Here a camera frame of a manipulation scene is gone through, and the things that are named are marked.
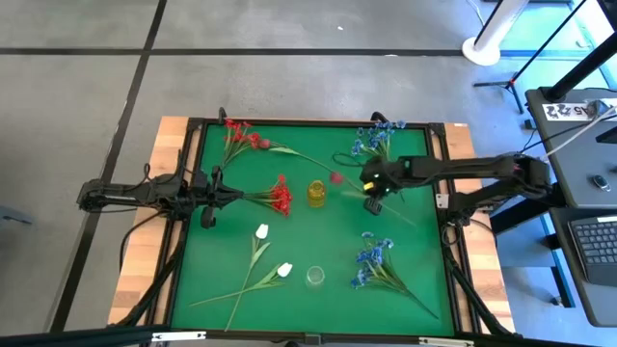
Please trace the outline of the red artificial flower bunch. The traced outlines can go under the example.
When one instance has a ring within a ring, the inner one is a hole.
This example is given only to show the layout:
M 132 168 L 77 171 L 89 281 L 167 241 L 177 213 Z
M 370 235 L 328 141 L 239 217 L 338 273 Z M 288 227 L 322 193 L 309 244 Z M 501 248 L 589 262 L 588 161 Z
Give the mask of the red artificial flower bunch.
M 283 174 L 278 176 L 277 182 L 267 190 L 256 193 L 245 193 L 244 200 L 266 206 L 277 213 L 288 217 L 293 197 Z
M 236 156 L 247 149 L 259 148 L 261 136 L 252 130 L 253 126 L 246 121 L 225 120 L 227 136 L 224 138 L 224 152 L 221 168 L 226 167 Z

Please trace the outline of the silver metal bracket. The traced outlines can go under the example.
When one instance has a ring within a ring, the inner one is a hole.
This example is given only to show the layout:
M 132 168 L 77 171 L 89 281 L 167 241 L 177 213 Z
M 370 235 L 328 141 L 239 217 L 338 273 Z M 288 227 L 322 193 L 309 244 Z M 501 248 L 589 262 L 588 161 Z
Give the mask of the silver metal bracket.
M 206 339 L 205 331 L 153 333 L 151 342 L 172 342 Z
M 475 347 L 472 340 L 426 336 L 421 336 L 418 339 L 418 344 L 431 347 Z

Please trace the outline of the clear glass vase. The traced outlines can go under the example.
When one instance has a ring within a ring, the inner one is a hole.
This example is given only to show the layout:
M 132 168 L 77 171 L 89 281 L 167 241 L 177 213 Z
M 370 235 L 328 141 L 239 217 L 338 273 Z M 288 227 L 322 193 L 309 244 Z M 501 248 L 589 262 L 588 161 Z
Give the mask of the clear glass vase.
M 310 266 L 306 272 L 306 285 L 309 288 L 318 288 L 324 284 L 325 272 L 317 265 Z

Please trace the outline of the blue artificial flower bunch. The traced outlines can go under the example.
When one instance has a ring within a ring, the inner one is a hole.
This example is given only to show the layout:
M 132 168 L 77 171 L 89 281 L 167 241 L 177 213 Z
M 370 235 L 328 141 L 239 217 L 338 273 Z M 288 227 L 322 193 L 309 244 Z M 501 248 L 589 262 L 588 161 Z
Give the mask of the blue artificial flower bunch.
M 414 294 L 396 273 L 389 251 L 394 243 L 389 238 L 378 239 L 372 232 L 362 233 L 363 248 L 356 255 L 356 264 L 360 266 L 350 283 L 354 289 L 376 287 L 396 292 L 411 299 L 426 313 L 435 319 L 439 316 Z
M 370 155 L 389 160 L 391 138 L 398 131 L 406 128 L 403 120 L 396 122 L 378 120 L 372 127 L 357 130 L 357 138 L 351 147 L 352 156 Z

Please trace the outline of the yellow glass bottle vase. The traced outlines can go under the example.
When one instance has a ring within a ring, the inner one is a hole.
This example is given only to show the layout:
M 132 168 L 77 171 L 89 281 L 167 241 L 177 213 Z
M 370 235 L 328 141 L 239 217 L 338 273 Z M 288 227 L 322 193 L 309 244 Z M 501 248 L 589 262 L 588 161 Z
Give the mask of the yellow glass bottle vase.
M 307 189 L 308 205 L 313 208 L 323 207 L 326 198 L 326 187 L 321 180 L 314 180 Z

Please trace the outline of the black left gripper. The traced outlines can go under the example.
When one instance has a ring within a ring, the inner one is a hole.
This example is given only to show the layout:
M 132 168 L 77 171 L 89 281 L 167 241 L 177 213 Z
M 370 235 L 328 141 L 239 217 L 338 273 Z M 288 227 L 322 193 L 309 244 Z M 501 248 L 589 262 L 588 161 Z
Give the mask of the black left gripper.
M 244 199 L 243 195 L 243 191 L 227 188 L 223 184 L 223 172 L 219 166 L 213 167 L 211 175 L 202 169 L 196 169 L 193 173 L 192 199 L 195 205 L 223 207 L 230 201 Z

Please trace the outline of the black tripod stand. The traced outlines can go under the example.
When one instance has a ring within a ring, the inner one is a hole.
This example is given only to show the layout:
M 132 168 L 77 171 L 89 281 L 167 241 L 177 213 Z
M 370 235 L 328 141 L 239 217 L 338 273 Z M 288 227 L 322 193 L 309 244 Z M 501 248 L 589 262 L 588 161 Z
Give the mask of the black tripod stand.
M 557 36 L 557 34 L 568 24 L 568 22 L 577 14 L 579 9 L 587 2 L 587 0 L 581 0 L 581 2 L 575 6 L 573 10 L 566 16 L 566 18 L 557 26 L 557 28 L 549 35 L 549 37 L 540 45 L 538 49 L 536 49 L 533 54 L 529 57 L 526 63 L 515 72 L 507 81 L 495 81 L 495 82 L 476 82 L 473 83 L 472 86 L 474 88 L 483 88 L 483 87 L 500 87 L 505 91 L 509 92 L 517 105 L 519 113 L 522 115 L 524 113 L 523 104 L 516 90 L 516 82 L 520 79 L 522 74 L 529 68 L 529 66 L 540 57 L 549 43 Z

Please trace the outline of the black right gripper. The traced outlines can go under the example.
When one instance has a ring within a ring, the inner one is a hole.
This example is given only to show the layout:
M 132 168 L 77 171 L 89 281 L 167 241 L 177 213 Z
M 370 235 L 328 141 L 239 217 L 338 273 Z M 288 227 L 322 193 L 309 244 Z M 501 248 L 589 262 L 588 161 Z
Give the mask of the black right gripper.
M 362 166 L 360 180 L 369 181 L 362 186 L 364 193 L 372 198 L 383 198 L 392 192 L 409 188 L 407 164 L 405 157 L 399 157 L 396 161 L 389 161 L 381 156 L 373 157 L 371 163 L 366 162 Z

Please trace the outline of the white paper label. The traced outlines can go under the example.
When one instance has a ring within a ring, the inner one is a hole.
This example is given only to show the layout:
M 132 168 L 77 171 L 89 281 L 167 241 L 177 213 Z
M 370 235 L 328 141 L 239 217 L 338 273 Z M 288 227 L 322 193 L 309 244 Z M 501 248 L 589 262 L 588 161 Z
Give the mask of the white paper label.
M 617 98 L 584 99 L 582 102 L 545 103 L 542 105 L 548 121 L 591 121 L 601 116 L 610 107 L 616 106 Z

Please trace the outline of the black keyboard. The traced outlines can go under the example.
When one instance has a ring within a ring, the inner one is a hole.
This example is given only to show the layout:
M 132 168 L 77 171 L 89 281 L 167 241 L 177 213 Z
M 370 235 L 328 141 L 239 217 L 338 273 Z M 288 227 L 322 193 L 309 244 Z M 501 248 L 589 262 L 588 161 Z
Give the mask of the black keyboard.
M 571 221 L 568 228 L 586 279 L 617 287 L 617 215 Z

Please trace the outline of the black metal table frame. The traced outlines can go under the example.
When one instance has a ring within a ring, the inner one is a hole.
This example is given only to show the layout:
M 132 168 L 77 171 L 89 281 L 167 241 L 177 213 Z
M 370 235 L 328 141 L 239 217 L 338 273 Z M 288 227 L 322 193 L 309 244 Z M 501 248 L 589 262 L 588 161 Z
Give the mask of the black metal table frame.
M 192 131 L 197 129 L 197 126 L 201 126 L 200 136 L 205 138 L 207 133 L 207 126 L 213 124 L 223 125 L 226 119 L 226 112 L 224 108 L 219 110 L 219 118 L 190 118 L 188 119 L 187 130 L 184 135 L 184 143 L 182 150 L 188 155 L 189 137 L 193 136 Z M 294 119 L 237 119 L 247 120 L 254 125 L 273 125 L 277 127 L 293 126 L 293 127 L 337 127 L 337 128 L 350 128 L 354 126 L 370 125 L 374 120 L 386 120 L 379 116 L 374 116 L 371 121 L 344 121 L 344 120 L 294 120 Z M 184 248 L 186 244 L 186 231 L 190 217 L 186 220 L 180 220 L 182 222 L 182 230 L 179 235 L 179 241 L 173 255 L 170 256 L 170 260 L 165 263 L 165 266 L 161 265 L 160 261 L 163 259 L 163 253 L 159 256 L 159 263 L 157 263 L 157 269 L 154 272 L 153 283 L 148 291 L 138 302 L 137 308 L 132 308 L 135 312 L 130 313 L 123 319 L 129 319 L 131 317 L 141 318 L 146 310 L 156 306 L 156 303 L 152 304 L 152 301 L 158 301 L 158 294 L 165 281 L 167 281 L 169 274 L 174 272 L 174 279 L 171 284 L 171 294 L 169 294 L 168 306 L 172 307 L 174 304 L 175 288 L 177 287 L 179 277 L 179 268 L 181 267 L 181 260 L 183 259 Z M 593 347 L 586 344 L 565 343 L 558 341 L 540 340 L 524 338 L 519 334 L 511 334 L 497 322 L 497 319 L 488 311 L 484 306 L 484 303 L 479 297 L 479 294 L 475 292 L 475 289 L 471 289 L 470 277 L 466 277 L 467 273 L 456 268 L 458 265 L 454 265 L 455 260 L 450 254 L 446 254 L 444 265 L 446 268 L 453 268 L 453 270 L 445 270 L 446 282 L 448 284 L 448 290 L 453 297 L 456 296 L 453 279 L 456 277 L 459 284 L 462 285 L 463 291 L 466 295 L 471 296 L 471 304 L 469 308 L 486 309 L 482 314 L 479 314 L 485 323 L 488 323 L 491 332 L 495 331 L 496 334 L 481 334 L 481 333 L 468 333 L 458 331 L 459 328 L 455 327 L 453 336 L 426 336 L 426 337 L 441 337 L 441 338 L 455 338 L 472 340 L 475 347 Z M 477 321 L 480 318 L 473 318 L 471 320 Z M 125 347 L 132 345 L 161 345 L 167 346 L 171 342 L 151 342 L 151 335 L 153 333 L 162 332 L 191 332 L 199 330 L 175 330 L 172 329 L 169 322 L 165 321 L 162 325 L 135 325 L 133 323 L 121 323 L 119 325 L 112 325 L 102 329 L 90 329 L 81 331 L 62 331 L 63 328 L 59 328 L 59 331 L 52 333 L 41 334 L 24 334 L 24 335 L 7 335 L 0 336 L 0 347 Z M 419 345 L 418 339 L 420 335 L 411 334 L 322 334 L 322 333 L 302 333 L 302 332 L 266 332 L 266 331 L 230 331 L 224 332 L 223 330 L 206 330 L 207 340 L 246 340 L 246 341 L 271 341 L 272 343 L 280 342 L 300 342 L 311 346 L 320 346 L 327 343 L 369 343 L 369 344 L 401 344 L 401 345 Z

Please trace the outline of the white artificial tulip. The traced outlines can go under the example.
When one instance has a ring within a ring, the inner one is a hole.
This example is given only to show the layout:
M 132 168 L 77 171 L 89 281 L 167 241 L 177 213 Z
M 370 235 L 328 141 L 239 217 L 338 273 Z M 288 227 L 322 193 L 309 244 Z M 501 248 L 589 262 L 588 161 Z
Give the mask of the white artificial tulip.
M 219 300 L 224 300 L 228 298 L 239 297 L 251 291 L 281 286 L 283 285 L 282 281 L 289 276 L 292 270 L 293 270 L 293 265 L 291 263 L 285 262 L 273 268 L 261 280 L 259 280 L 257 283 L 251 286 L 245 287 L 244 289 L 241 289 L 240 291 L 237 291 L 237 292 L 232 292 L 226 295 L 221 295 L 218 297 L 213 297 L 210 299 L 194 302 L 190 304 L 190 307 L 195 307 L 195 306 L 199 306 L 199 305 L 203 305 L 206 303 L 211 303 L 211 302 L 215 302 Z
M 256 263 L 258 262 L 259 258 L 261 257 L 261 255 L 263 254 L 263 252 L 269 247 L 269 243 L 266 243 L 265 245 L 262 245 L 262 242 L 267 238 L 268 235 L 268 231 L 269 231 L 269 226 L 266 224 L 261 224 L 257 230 L 255 231 L 255 235 L 252 239 L 252 254 L 251 254 L 251 260 L 250 260 L 250 264 L 249 264 L 249 268 L 248 271 L 246 273 L 246 277 L 244 278 L 243 284 L 241 286 L 240 291 L 238 292 L 238 295 L 235 299 L 235 303 L 233 306 L 233 309 L 231 311 L 231 314 L 229 316 L 228 322 L 226 324 L 225 327 L 225 331 L 227 331 L 230 326 L 231 323 L 233 321 L 233 318 L 235 316 L 236 310 L 239 306 L 239 303 L 241 301 L 242 295 L 245 292 L 246 288 L 247 288 L 247 284 L 248 281 L 250 279 L 250 276 L 252 274 L 252 271 L 256 265 Z

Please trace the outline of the red artificial rose stem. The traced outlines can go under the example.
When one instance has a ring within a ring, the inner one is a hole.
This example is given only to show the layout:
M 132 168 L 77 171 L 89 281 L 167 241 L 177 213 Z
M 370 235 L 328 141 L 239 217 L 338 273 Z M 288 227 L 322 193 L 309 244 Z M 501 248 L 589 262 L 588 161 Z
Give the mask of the red artificial rose stem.
M 259 140 L 257 142 L 257 147 L 260 148 L 260 149 L 268 150 L 268 151 L 274 151 L 274 152 L 290 154 L 290 155 L 294 155 L 294 156 L 300 157 L 300 158 L 305 159 L 305 160 L 309 161 L 310 163 L 313 163 L 313 164 L 319 166 L 320 168 L 326 170 L 329 174 L 331 172 L 336 172 L 331 167 L 327 166 L 326 164 L 324 164 L 324 163 L 322 163 L 322 162 L 320 162 L 320 161 L 318 161 L 318 160 L 316 160 L 316 159 L 314 159 L 314 158 L 312 158 L 310 156 L 307 156 L 307 155 L 305 155 L 305 154 L 303 154 L 303 153 L 301 153 L 301 152 L 299 152 L 299 151 L 297 151 L 297 150 L 295 150 L 295 149 L 293 149 L 291 147 L 288 147 L 286 145 L 283 145 L 283 144 L 280 144 L 280 143 L 277 143 L 277 142 L 273 142 L 273 141 L 268 140 L 268 139 Z
M 349 185 L 351 187 L 351 190 L 343 191 L 342 195 L 345 195 L 345 196 L 348 196 L 348 197 L 352 197 L 352 198 L 355 198 L 355 199 L 360 199 L 362 201 L 370 200 L 370 197 L 367 196 L 363 192 L 362 188 L 360 188 L 359 186 L 354 184 L 350 179 L 346 178 L 345 176 L 343 176 L 339 172 L 331 172 L 330 173 L 330 181 L 334 185 L 347 184 L 347 185 Z M 396 211 L 395 209 L 387 206 L 383 202 L 375 201 L 374 205 L 378 209 L 377 212 L 374 212 L 371 208 L 368 208 L 368 211 L 371 212 L 373 215 L 378 216 L 381 212 L 387 211 L 390 215 L 395 216 L 396 218 L 398 218 L 401 221 L 404 221 L 408 225 L 410 225 L 412 227 L 416 227 L 416 224 L 414 222 L 412 222 L 410 219 L 406 218 L 404 215 L 402 215 L 400 212 Z

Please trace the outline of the blue metal bar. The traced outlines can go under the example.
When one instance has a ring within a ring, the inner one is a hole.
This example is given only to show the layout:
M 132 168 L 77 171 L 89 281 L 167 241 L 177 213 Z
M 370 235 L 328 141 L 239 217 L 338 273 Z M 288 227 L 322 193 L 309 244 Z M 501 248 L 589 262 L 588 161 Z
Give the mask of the blue metal bar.
M 557 251 L 561 249 L 561 246 L 558 242 L 549 214 L 545 214 L 540 218 L 540 220 L 545 233 L 541 243 L 550 250 L 550 255 L 553 260 L 553 265 L 550 266 L 550 270 L 558 291 L 558 295 L 550 301 L 555 306 L 574 308 L 576 306 L 575 299 L 567 282 L 566 273 L 557 254 Z

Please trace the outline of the green table mat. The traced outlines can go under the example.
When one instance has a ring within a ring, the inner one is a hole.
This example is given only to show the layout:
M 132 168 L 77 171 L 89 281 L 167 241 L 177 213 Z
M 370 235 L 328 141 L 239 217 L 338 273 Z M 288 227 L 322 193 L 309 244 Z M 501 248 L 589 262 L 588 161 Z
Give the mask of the green table mat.
M 360 170 L 332 162 L 335 153 L 350 151 L 355 128 L 262 126 L 260 135 L 291 147 L 343 174 L 358 186 Z M 342 195 L 347 184 L 334 185 L 330 174 L 300 157 L 248 149 L 224 169 L 227 186 L 245 192 L 271 187 L 283 174 L 293 197 L 288 217 L 249 201 L 238 200 L 216 212 L 216 225 L 201 227 L 194 217 L 175 292 L 172 324 L 178 329 L 224 330 L 235 299 L 190 304 L 240 291 L 249 268 L 252 239 L 261 224 L 269 226 L 269 243 L 256 263 L 247 287 L 285 262 L 293 270 L 283 285 L 242 295 L 230 331 L 277 331 L 335 334 L 451 335 L 454 332 L 444 274 L 441 237 L 433 190 L 407 189 L 384 204 L 416 224 L 363 208 L 362 200 Z M 323 207 L 309 206 L 307 189 L 314 180 L 326 187 Z M 351 279 L 359 265 L 363 232 L 389 238 L 395 271 L 418 298 L 433 310 L 433 318 L 411 299 L 382 288 L 354 289 Z M 306 285 L 310 266 L 325 272 L 324 284 Z

